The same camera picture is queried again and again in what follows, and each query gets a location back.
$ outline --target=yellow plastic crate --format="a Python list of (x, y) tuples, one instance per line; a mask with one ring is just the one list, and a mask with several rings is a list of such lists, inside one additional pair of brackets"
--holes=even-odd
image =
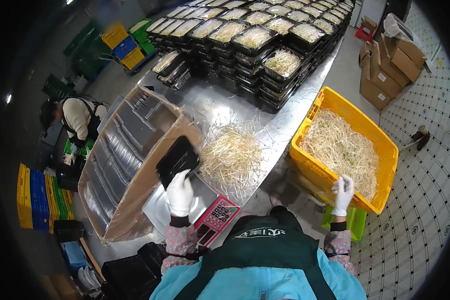
[(102, 34), (102, 41), (113, 50), (128, 36), (129, 34), (122, 23), (114, 23), (107, 28), (106, 33)]
[(350, 207), (358, 207), (377, 214), (382, 213), (392, 189), (392, 182), (397, 167), (398, 148), (372, 120), (331, 88), (324, 86), (318, 93), (310, 111), (292, 139), (290, 157), (305, 177), (320, 188), (328, 191), (329, 194), (332, 194), (332, 187), (338, 179), (337, 174), (299, 147), (300, 141), (320, 108), (330, 109), (343, 117), (354, 131), (366, 136), (375, 146), (379, 157), (377, 192), (370, 202), (360, 193), (355, 192)]
[(131, 70), (144, 58), (145, 56), (142, 51), (140, 51), (140, 48), (136, 47), (130, 53), (128, 53), (126, 57), (121, 60), (121, 62), (125, 65), (125, 67), (127, 67), (127, 69)]
[(20, 227), (33, 229), (32, 203), (30, 202), (30, 169), (24, 164), (18, 168), (17, 211)]

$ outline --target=light green basket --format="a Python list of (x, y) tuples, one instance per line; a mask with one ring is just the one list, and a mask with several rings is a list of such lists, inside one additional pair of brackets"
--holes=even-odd
[[(327, 206), (321, 226), (323, 228), (330, 228), (330, 223), (333, 222), (334, 216), (332, 215), (333, 208)], [(360, 208), (349, 208), (346, 211), (346, 228), (352, 231), (352, 241), (358, 243), (362, 239), (363, 230), (365, 228), (365, 220), (367, 218), (367, 212)]]

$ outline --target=digital scale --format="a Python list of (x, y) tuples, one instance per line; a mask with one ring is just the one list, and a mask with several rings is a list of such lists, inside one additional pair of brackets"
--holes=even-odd
[[(198, 245), (208, 247), (230, 224), (240, 207), (206, 184), (195, 172), (191, 172), (193, 202), (188, 215), (197, 232)], [(142, 207), (152, 224), (165, 236), (170, 223), (170, 202), (160, 183)]]

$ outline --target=white latex glove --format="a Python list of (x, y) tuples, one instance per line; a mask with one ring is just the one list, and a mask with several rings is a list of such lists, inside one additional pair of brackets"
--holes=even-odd
[(348, 205), (355, 194), (353, 179), (347, 175), (340, 175), (338, 176), (338, 180), (333, 183), (331, 190), (336, 194), (335, 207), (331, 211), (331, 214), (345, 217), (347, 215)]
[(190, 172), (189, 169), (176, 174), (166, 189), (170, 201), (170, 212), (176, 217), (185, 217), (190, 214), (193, 189), (190, 179), (185, 178), (188, 172)]

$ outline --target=blue plastic crate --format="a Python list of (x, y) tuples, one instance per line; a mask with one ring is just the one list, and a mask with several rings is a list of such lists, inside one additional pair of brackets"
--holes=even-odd
[(112, 53), (114, 54), (114, 56), (122, 60), (135, 48), (137, 48), (137, 44), (135, 44), (132, 36), (128, 35), (128, 37), (121, 41), (118, 46), (113, 48)]

